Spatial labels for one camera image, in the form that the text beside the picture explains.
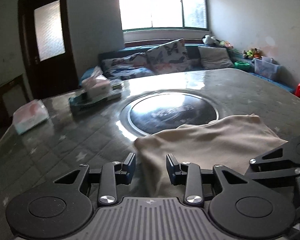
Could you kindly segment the cream beige garment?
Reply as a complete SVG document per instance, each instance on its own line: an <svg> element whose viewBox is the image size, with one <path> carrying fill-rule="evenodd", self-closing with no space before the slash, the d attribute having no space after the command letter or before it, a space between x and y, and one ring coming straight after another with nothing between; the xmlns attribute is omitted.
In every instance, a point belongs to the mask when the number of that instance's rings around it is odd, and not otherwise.
<svg viewBox="0 0 300 240"><path fill-rule="evenodd" d="M231 115L205 125L181 125L134 141L151 197L179 197L182 186L173 186L166 170L166 155L189 161L203 169L225 165L245 174L253 157L286 141L279 138L258 115Z"/></svg>

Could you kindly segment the clear plastic storage box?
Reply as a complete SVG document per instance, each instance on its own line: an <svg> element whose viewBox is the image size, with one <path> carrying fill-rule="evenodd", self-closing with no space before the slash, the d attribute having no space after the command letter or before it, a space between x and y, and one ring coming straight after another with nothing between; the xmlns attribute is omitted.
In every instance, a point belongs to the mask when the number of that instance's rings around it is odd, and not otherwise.
<svg viewBox="0 0 300 240"><path fill-rule="evenodd" d="M281 65L268 61L254 59L254 73L267 79L277 81L281 72Z"/></svg>

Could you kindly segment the plastic tissue pack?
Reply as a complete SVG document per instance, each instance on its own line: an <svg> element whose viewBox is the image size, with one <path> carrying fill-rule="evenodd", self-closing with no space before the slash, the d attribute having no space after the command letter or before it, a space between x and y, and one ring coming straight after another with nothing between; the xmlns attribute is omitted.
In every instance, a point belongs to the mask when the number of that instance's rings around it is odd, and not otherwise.
<svg viewBox="0 0 300 240"><path fill-rule="evenodd" d="M32 100L13 113L12 124L21 135L49 118L47 108L42 100Z"/></svg>

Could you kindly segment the green bowl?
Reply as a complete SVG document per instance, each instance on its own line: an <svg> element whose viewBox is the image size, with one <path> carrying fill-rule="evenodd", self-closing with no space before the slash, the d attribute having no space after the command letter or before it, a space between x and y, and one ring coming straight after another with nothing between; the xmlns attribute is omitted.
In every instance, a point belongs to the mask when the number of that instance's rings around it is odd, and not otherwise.
<svg viewBox="0 0 300 240"><path fill-rule="evenodd" d="M237 62L234 63L234 67L236 69L239 69L239 70L242 70L242 71L245 71L245 72L249 72L251 65L247 62L237 61Z"/></svg>

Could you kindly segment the teal handheld device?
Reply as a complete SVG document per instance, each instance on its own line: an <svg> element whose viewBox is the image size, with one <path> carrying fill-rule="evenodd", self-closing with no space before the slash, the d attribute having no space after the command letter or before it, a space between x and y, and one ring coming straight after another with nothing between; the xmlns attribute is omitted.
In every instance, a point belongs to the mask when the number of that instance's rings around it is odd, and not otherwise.
<svg viewBox="0 0 300 240"><path fill-rule="evenodd" d="M80 95L70 97L68 99L70 111L73 115L79 115L90 109L96 108L97 106L105 103L107 98L104 96L96 97L94 99L89 98L87 92Z"/></svg>

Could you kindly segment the dark wooden cabinet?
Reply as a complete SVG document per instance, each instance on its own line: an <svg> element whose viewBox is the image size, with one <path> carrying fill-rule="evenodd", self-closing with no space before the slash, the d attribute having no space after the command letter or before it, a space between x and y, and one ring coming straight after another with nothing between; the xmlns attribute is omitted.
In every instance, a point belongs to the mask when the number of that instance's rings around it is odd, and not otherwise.
<svg viewBox="0 0 300 240"><path fill-rule="evenodd" d="M0 138L11 126L13 113L28 102L23 75L0 85Z"/></svg>

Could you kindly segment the grey plain cushion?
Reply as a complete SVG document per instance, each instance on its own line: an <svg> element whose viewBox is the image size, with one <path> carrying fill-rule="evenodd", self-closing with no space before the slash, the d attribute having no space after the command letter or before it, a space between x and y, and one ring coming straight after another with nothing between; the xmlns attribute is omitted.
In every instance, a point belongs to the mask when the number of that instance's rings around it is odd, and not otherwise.
<svg viewBox="0 0 300 240"><path fill-rule="evenodd" d="M201 64L205 70L234 68L225 48L199 46L198 50Z"/></svg>

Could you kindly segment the pink tissue box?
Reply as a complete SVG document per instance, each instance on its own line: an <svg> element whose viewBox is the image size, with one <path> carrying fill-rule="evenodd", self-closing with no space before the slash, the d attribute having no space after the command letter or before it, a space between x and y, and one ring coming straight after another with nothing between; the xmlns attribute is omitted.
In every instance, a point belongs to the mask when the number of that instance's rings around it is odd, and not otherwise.
<svg viewBox="0 0 300 240"><path fill-rule="evenodd" d="M110 80L103 75L99 66L96 66L92 74L82 81L82 87L91 99L112 91Z"/></svg>

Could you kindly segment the small green tin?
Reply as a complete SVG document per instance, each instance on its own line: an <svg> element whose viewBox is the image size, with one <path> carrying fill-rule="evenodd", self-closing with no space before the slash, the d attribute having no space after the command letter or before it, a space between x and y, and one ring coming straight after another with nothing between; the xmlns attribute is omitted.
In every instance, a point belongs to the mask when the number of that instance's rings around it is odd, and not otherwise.
<svg viewBox="0 0 300 240"><path fill-rule="evenodd" d="M120 79L114 79L110 81L113 90L122 89L124 87L124 82Z"/></svg>

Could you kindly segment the panda plush toy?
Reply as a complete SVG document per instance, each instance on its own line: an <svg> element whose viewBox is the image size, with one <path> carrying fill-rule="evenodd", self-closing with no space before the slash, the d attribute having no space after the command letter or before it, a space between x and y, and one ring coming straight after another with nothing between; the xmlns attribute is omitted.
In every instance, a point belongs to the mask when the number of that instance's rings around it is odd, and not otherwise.
<svg viewBox="0 0 300 240"><path fill-rule="evenodd" d="M211 35L205 35L202 38L202 42L203 42L203 44L206 44L206 45L216 45L216 46L218 46L220 44L220 41L217 38L215 38L214 36L211 36Z"/></svg>

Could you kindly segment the upright butterfly cushion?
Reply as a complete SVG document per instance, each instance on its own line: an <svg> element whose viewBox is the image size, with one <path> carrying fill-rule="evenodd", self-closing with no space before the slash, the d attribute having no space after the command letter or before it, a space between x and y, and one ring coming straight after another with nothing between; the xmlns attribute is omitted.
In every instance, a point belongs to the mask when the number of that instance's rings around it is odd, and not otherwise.
<svg viewBox="0 0 300 240"><path fill-rule="evenodd" d="M182 38L149 49L146 55L155 74L184 72L191 68Z"/></svg>

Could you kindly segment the blue sofa bench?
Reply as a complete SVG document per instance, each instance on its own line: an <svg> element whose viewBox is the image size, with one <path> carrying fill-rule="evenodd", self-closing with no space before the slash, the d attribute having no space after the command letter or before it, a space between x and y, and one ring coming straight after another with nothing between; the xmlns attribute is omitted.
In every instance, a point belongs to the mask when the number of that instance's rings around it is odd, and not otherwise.
<svg viewBox="0 0 300 240"><path fill-rule="evenodd" d="M198 50L198 47L199 46L204 46L203 44L196 44L196 43L187 43L185 44L185 47L187 49L187 53L188 53L188 57L189 57L189 63L190 63L190 70L188 71L195 71L195 70L204 70L202 64L201 64L201 61L200 61L200 53L199 53L199 50ZM125 56L128 56L128 55L132 55L132 54L135 54L135 53L146 53L147 50L149 49L152 49L154 48L155 46L139 46L139 47L129 47L129 48L125 48L125 49L121 49L121 50L117 50L117 51L110 51L110 52L106 52L106 53L100 53L98 55L98 60L99 60L99 63L100 63L100 67L103 71L103 68L102 68L102 63L101 61L104 60L104 59L113 59L113 58L118 58L118 57L125 57ZM259 77L263 80L266 80L290 93L294 93L295 92L295 88L293 87L290 87L288 86L287 84L285 84L284 82L282 81L273 81L273 80L270 80L270 79L267 79L265 77L262 77L260 75L257 75L254 73L254 66L252 64L252 62L250 60L245 60L245 61L242 61L242 62L247 62L251 65L250 67L250 71L248 73L256 76L256 77Z"/></svg>

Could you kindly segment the flat butterfly pillow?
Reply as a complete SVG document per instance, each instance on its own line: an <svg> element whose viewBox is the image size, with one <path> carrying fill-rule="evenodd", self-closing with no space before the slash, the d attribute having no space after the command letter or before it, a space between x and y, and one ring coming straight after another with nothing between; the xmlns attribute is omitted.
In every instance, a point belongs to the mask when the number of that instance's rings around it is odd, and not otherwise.
<svg viewBox="0 0 300 240"><path fill-rule="evenodd" d="M135 53L125 57L104 59L101 61L104 76L110 80L129 80L153 76L155 72L148 64L146 53Z"/></svg>

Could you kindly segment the dark door with glass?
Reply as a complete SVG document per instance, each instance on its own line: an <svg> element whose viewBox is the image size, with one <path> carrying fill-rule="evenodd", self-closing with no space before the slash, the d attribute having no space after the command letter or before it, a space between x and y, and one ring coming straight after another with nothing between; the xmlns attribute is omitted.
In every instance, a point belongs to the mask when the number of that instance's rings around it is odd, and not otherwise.
<svg viewBox="0 0 300 240"><path fill-rule="evenodd" d="M34 99L78 88L66 0L19 0L19 38Z"/></svg>

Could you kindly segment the green framed window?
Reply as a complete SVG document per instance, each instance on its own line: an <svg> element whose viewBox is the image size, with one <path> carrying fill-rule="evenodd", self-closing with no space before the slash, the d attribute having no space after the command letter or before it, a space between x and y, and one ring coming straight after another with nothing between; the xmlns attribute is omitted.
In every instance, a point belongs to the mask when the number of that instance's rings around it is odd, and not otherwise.
<svg viewBox="0 0 300 240"><path fill-rule="evenodd" d="M208 29L206 0L119 0L124 31Z"/></svg>

